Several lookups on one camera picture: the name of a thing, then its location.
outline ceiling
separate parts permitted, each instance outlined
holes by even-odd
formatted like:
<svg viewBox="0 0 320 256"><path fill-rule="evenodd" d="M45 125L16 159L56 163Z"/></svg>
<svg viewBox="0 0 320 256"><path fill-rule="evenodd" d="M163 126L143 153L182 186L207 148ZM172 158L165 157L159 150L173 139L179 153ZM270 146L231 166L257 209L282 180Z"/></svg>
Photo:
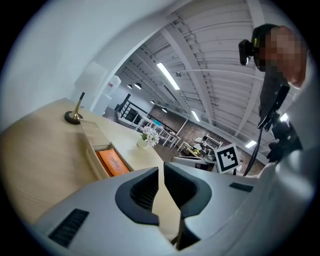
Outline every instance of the ceiling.
<svg viewBox="0 0 320 256"><path fill-rule="evenodd" d="M188 115L195 111L202 122L244 144L257 141L264 73L253 61L240 64L238 44L250 40L254 27L264 23L295 28L266 0L195 0L174 14L176 20L146 41L129 58L121 75L139 81L150 100L170 110ZM163 63L180 90L162 75L158 63ZM294 93L290 89L282 113ZM273 139L270 132L262 133L262 155L268 154Z"/></svg>

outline orange object in box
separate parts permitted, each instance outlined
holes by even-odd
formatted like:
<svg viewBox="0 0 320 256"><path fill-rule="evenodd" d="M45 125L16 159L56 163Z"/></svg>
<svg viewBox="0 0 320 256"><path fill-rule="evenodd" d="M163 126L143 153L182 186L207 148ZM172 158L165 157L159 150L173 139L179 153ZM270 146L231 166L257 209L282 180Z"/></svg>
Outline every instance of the orange object in box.
<svg viewBox="0 0 320 256"><path fill-rule="evenodd" d="M129 173L114 149L98 151L96 154L110 177Z"/></svg>

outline black cable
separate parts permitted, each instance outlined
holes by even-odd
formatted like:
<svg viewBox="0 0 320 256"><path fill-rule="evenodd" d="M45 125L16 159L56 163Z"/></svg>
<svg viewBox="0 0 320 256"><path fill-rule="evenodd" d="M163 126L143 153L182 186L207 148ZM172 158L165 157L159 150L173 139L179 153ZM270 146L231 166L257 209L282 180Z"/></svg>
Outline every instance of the black cable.
<svg viewBox="0 0 320 256"><path fill-rule="evenodd" d="M251 159L249 161L249 164L243 174L243 176L246 176L249 172L250 172L250 169L251 167L254 165L254 162L256 160L256 157L257 157L257 154L258 154L258 151L259 151L259 146L260 146L260 142L261 142L261 135L262 135L262 130L263 130L263 127L260 128L260 133L259 133L259 138L258 138L258 141L256 143L256 146L255 146L255 149L252 153L252 156L251 156Z"/></svg>

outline brick wall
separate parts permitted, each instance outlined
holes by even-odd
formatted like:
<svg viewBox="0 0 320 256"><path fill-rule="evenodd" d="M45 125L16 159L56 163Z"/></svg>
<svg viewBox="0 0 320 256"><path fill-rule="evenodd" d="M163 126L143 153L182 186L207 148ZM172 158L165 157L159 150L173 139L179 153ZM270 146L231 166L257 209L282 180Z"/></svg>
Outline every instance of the brick wall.
<svg viewBox="0 0 320 256"><path fill-rule="evenodd" d="M168 113L165 113L162 111L162 108L155 105L149 112L150 115L154 116L159 121L163 122L167 126L169 126L171 129L175 131L179 131L181 126L185 123L186 119L180 115L177 115L175 113L172 113L168 111Z"/></svg>
<svg viewBox="0 0 320 256"><path fill-rule="evenodd" d="M163 122L164 124L170 126L172 129L178 131L180 129L180 127L184 124L184 122L186 121L186 119L184 119L182 116L179 116L175 113L169 112L168 113L164 113L161 109L161 107L159 106L154 106L152 108L152 110L150 111L150 114L152 116L154 116L155 118L159 119L161 122ZM194 140L198 137L203 137L206 134L209 134L209 136L213 139L215 139L218 142L223 142L222 146L227 146L229 144L231 144L229 141L225 140L224 138L220 137L219 135L213 133L210 130L207 130L205 128L203 128L200 125L197 125L194 122L188 121L186 122L186 124L184 125L184 127L182 128L182 130L179 133L179 137L187 142L188 144L190 144L191 146L193 146ZM247 152L243 151L241 148L236 147L237 151L238 151L238 156L240 158L240 162L242 165L242 169L241 169L241 173L244 173L251 155L248 154ZM265 165L263 163L261 163L259 160L255 160L254 164L250 170L250 175L256 175L259 174L261 172L261 170L265 167Z"/></svg>

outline flower vase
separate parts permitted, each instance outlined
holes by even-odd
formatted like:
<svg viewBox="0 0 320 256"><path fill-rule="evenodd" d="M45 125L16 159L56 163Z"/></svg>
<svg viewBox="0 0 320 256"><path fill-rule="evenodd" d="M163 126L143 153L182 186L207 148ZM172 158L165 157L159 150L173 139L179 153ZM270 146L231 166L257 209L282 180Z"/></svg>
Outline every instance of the flower vase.
<svg viewBox="0 0 320 256"><path fill-rule="evenodd" d="M148 148L148 143L146 141L144 141L144 139L141 137L138 142L136 143L136 145L143 150L146 150Z"/></svg>

